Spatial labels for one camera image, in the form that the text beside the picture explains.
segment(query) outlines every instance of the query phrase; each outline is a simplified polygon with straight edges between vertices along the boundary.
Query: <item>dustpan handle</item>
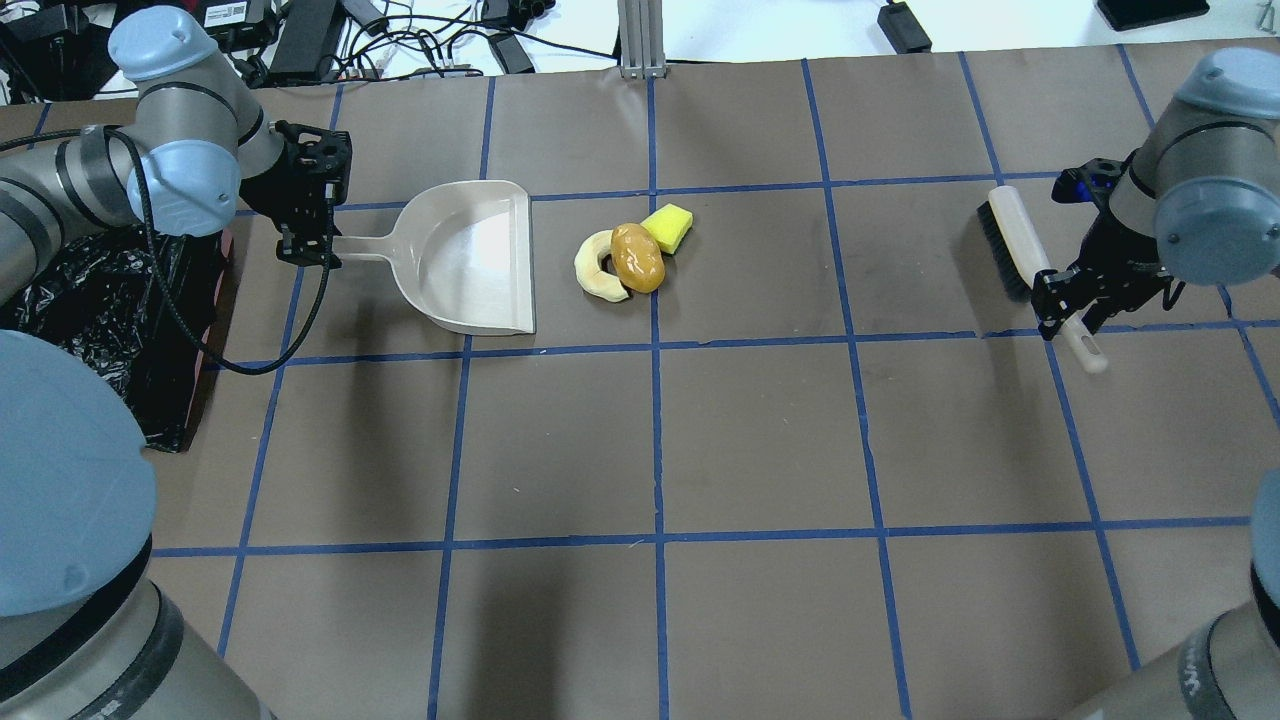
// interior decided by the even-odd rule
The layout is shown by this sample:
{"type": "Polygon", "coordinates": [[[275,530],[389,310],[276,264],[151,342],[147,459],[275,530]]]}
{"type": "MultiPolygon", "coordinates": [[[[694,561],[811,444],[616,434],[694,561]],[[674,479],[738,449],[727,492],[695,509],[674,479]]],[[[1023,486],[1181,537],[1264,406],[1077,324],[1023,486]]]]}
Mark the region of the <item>dustpan handle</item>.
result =
{"type": "Polygon", "coordinates": [[[333,254],[343,260],[390,260],[396,255],[396,245],[389,237],[339,234],[333,238],[333,254]]]}

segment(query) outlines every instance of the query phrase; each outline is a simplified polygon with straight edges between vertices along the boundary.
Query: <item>white dustpan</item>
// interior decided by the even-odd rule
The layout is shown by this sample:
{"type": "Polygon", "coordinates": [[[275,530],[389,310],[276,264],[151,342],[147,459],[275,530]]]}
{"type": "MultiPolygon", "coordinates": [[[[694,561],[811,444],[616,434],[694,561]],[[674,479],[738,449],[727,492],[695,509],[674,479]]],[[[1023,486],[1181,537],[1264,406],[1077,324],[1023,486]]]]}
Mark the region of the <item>white dustpan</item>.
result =
{"type": "Polygon", "coordinates": [[[385,237],[333,238],[346,260],[387,260],[404,300],[465,334],[534,332],[529,193],[507,181],[420,192],[385,237]]]}

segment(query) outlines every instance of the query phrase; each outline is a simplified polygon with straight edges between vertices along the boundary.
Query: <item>brush bristles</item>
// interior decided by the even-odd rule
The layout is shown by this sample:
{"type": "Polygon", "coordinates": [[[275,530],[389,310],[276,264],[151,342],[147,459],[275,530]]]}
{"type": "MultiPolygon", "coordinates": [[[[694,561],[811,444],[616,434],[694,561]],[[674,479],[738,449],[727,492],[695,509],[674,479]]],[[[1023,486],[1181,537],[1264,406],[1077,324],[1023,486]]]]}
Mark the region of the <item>brush bristles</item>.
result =
{"type": "Polygon", "coordinates": [[[978,206],[978,222],[982,223],[982,234],[987,236],[991,245],[991,255],[996,259],[996,270],[1000,273],[1000,282],[1005,286],[1005,295],[1014,302],[1030,302],[1032,288],[1023,281],[1023,275],[1014,264],[1014,256],[1005,245],[1005,234],[1000,232],[1000,223],[996,222],[996,213],[991,209],[991,202],[978,206]]]}

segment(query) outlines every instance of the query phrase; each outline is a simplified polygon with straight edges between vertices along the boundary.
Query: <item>scrub brush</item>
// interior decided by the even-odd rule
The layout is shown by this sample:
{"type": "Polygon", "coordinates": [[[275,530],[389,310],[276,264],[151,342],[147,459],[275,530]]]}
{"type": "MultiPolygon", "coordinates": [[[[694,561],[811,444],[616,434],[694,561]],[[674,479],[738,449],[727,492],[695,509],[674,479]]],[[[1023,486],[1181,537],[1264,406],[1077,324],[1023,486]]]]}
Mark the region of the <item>scrub brush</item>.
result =
{"type": "MultiPolygon", "coordinates": [[[[991,243],[1005,293],[1018,302],[1029,301],[1036,273],[1050,269],[1050,263],[1018,190],[1006,184],[988,192],[987,201],[978,208],[978,219],[991,243]]],[[[1060,334],[1066,337],[1068,347],[1084,372],[1101,373],[1107,369],[1107,356],[1098,348],[1093,333],[1080,322],[1079,313],[1062,320],[1060,334]]]]}

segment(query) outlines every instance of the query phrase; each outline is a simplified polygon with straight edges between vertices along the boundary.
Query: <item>yellow sponge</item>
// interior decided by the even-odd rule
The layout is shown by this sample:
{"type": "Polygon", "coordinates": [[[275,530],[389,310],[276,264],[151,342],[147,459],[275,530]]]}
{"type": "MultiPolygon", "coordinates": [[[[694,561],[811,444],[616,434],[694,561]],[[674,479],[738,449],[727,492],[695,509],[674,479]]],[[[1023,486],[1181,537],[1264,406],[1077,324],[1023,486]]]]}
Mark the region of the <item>yellow sponge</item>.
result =
{"type": "Polygon", "coordinates": [[[694,214],[677,205],[663,205],[658,211],[645,218],[644,229],[658,241],[658,247],[667,255],[675,255],[680,241],[694,225],[694,214]]]}

